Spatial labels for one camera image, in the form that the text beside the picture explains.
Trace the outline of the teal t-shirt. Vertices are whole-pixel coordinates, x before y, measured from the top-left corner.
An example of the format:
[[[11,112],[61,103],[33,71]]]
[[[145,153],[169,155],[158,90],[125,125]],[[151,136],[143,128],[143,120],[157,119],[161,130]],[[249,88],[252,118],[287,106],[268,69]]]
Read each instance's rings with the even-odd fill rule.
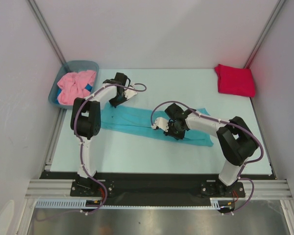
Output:
[[[122,105],[114,108],[107,104],[101,110],[101,128],[161,141],[207,147],[214,145],[210,135],[197,130],[185,132],[182,140],[165,136],[162,131],[153,130],[150,122],[151,113],[151,110]]]

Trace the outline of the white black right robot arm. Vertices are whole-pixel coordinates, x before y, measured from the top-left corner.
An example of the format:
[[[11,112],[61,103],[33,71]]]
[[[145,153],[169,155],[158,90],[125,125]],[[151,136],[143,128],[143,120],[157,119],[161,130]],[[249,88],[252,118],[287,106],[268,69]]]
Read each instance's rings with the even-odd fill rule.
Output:
[[[169,120],[164,134],[177,140],[190,130],[201,131],[216,137],[219,141],[225,163],[218,176],[217,193],[228,196],[234,190],[243,165],[259,147],[259,142],[241,117],[217,120],[195,110],[183,110],[176,103],[165,109]]]

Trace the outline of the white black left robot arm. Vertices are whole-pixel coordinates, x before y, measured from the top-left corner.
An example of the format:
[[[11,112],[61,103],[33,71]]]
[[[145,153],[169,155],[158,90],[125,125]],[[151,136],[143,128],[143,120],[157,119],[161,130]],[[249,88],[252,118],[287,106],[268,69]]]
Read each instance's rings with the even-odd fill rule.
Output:
[[[93,196],[103,189],[98,181],[91,179],[97,172],[90,161],[92,137],[100,131],[101,111],[106,103],[115,108],[137,94],[130,82],[125,74],[118,72],[113,79],[105,80],[93,94],[74,100],[71,129],[79,140],[80,167],[72,184],[71,196]]]

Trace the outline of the blue t-shirt in basket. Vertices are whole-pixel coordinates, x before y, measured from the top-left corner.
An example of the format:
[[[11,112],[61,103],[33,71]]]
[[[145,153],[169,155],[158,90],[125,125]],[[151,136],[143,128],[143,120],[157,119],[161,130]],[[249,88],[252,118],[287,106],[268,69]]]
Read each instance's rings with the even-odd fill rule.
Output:
[[[61,105],[72,105],[74,102],[74,99],[77,97],[86,97],[91,93],[92,86],[90,84],[87,84],[85,88],[82,90],[82,95],[80,93],[77,93],[76,91],[64,91],[59,88],[56,93],[56,99],[55,104],[61,104]]]

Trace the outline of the pink t-shirt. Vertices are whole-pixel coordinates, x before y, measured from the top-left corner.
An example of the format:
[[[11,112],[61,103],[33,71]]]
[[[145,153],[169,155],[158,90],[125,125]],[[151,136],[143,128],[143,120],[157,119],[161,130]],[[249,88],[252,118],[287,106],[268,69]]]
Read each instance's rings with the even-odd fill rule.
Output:
[[[69,72],[61,77],[57,82],[58,88],[64,91],[76,91],[82,95],[82,90],[87,84],[92,87],[96,80],[97,72],[94,70],[84,70],[80,72]]]

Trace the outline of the folded red t-shirt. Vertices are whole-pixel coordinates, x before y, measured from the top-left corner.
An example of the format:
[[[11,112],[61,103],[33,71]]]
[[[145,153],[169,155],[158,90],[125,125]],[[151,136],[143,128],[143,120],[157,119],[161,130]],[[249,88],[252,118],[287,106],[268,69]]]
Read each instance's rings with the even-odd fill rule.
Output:
[[[218,64],[214,67],[218,77],[218,92],[221,94],[254,97],[255,83],[250,69],[239,69]]]

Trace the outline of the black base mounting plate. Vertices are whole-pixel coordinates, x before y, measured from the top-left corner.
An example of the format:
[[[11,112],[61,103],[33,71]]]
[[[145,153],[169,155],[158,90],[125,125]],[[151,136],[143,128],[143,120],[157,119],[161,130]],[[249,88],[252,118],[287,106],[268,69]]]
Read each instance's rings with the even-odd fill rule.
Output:
[[[273,174],[243,175],[243,178],[254,180],[273,180]],[[129,193],[183,193],[200,197],[231,197],[234,192],[243,198],[246,189],[242,182],[236,180],[230,186],[225,186],[217,174],[160,174],[160,173],[96,173],[94,179],[102,182],[111,195]],[[43,171],[40,179],[74,180],[73,187],[81,191],[81,196],[94,194],[96,183],[87,178],[83,180],[77,172]]]

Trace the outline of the left aluminium corner post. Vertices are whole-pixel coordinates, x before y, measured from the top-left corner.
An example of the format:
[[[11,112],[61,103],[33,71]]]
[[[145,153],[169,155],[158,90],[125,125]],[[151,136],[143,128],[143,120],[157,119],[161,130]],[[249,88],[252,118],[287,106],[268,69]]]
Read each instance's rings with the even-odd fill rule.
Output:
[[[28,4],[31,12],[33,13],[39,27],[43,31],[47,41],[49,42],[53,52],[55,53],[57,59],[61,63],[61,65],[66,63],[66,59],[56,41],[56,38],[54,37],[42,11],[40,10],[40,7],[38,6],[37,2],[35,0],[26,0],[26,3]]]

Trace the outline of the aluminium corner post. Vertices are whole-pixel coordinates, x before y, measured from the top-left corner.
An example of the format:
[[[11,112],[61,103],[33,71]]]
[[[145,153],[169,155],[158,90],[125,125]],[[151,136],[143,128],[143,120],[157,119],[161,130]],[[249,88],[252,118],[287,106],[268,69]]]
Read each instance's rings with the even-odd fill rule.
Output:
[[[33,13],[39,27],[43,31],[47,41],[49,42],[53,52],[55,53],[57,59],[61,63],[61,65],[66,63],[66,59],[56,41],[56,38],[54,37],[42,11],[40,10],[40,7],[38,6],[37,2],[35,0],[26,0],[26,3],[28,4],[31,12]]]
[[[279,15],[283,11],[284,7],[288,3],[288,0],[278,0],[272,13],[270,14],[263,30],[261,31],[250,55],[248,56],[245,64],[244,64],[244,69],[249,69],[257,56],[258,52],[260,51],[261,46],[265,42],[266,38],[268,37],[272,27],[274,26],[275,22],[279,18]]]

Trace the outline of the aluminium front rail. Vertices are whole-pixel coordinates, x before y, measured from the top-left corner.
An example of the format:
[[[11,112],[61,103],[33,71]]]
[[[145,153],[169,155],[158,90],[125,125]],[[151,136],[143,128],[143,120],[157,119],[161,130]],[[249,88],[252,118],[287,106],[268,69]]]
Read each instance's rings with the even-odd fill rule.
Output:
[[[37,179],[31,180],[25,198],[61,198],[70,197],[73,180]],[[253,200],[292,200],[292,194],[286,180],[253,180]]]

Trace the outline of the right aluminium corner post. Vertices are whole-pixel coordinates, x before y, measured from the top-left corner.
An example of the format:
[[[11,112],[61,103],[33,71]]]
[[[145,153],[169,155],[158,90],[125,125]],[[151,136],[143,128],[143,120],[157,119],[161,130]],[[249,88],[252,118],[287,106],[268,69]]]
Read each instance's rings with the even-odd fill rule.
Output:
[[[261,46],[265,42],[266,38],[268,37],[272,27],[274,26],[275,22],[279,18],[279,15],[283,11],[284,7],[288,3],[288,0],[278,0],[272,13],[270,14],[263,30],[261,31],[250,55],[248,56],[245,64],[244,64],[244,69],[249,69],[257,56],[258,52],[260,51]]]

